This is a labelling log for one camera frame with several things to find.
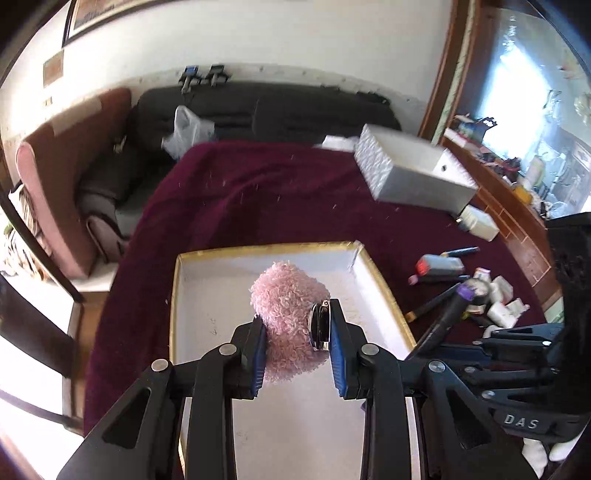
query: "wooden cabinet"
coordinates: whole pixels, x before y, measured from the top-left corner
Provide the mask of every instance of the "wooden cabinet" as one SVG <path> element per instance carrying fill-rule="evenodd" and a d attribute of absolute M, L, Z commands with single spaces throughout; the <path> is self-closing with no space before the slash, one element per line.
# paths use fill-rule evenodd
<path fill-rule="evenodd" d="M 544 310 L 550 307 L 561 296 L 561 291 L 542 219 L 468 150 L 445 137 L 441 145 L 457 157 L 477 182 L 479 188 L 473 203 L 493 217 L 499 234 L 530 281 L 542 307 Z"/>

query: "white bottle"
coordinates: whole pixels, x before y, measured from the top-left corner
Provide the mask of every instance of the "white bottle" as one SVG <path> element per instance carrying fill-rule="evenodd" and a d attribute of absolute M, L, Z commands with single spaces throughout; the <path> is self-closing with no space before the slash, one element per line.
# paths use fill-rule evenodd
<path fill-rule="evenodd" d="M 544 174 L 544 160 L 542 160 L 537 155 L 531 159 L 530 166 L 527 168 L 527 172 L 525 172 L 525 178 L 523 180 L 523 188 L 526 190 L 531 190 L 535 187 L 540 178 Z"/>

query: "purple cap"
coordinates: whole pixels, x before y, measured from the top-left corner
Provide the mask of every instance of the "purple cap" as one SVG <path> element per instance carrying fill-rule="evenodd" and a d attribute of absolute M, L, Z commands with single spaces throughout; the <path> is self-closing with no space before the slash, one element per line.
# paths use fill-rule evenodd
<path fill-rule="evenodd" d="M 474 289 L 465 284 L 459 285 L 457 287 L 456 293 L 467 301 L 474 300 L 474 296 L 476 295 Z"/>

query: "cushion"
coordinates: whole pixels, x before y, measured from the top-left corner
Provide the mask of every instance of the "cushion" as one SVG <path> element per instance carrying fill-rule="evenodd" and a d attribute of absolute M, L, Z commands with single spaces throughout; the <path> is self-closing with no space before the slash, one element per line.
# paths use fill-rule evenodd
<path fill-rule="evenodd" d="M 117 226 L 123 238 L 129 238 L 133 235 L 135 227 L 142 218 L 144 206 L 169 171 L 170 166 L 162 166 L 148 175 L 133 191 L 127 201 L 115 209 Z"/>
<path fill-rule="evenodd" d="M 126 142 L 121 153 L 101 154 L 78 183 L 78 195 L 93 193 L 123 202 L 150 168 L 149 156 Z"/>

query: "plastic bag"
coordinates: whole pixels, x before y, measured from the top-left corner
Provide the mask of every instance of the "plastic bag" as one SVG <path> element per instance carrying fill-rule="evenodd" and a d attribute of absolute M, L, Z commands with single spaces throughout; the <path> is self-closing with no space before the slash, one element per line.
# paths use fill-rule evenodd
<path fill-rule="evenodd" d="M 195 115 L 184 105 L 178 106 L 174 113 L 174 132 L 162 139 L 162 148 L 179 161 L 194 145 L 211 142 L 214 139 L 215 125 Z"/>

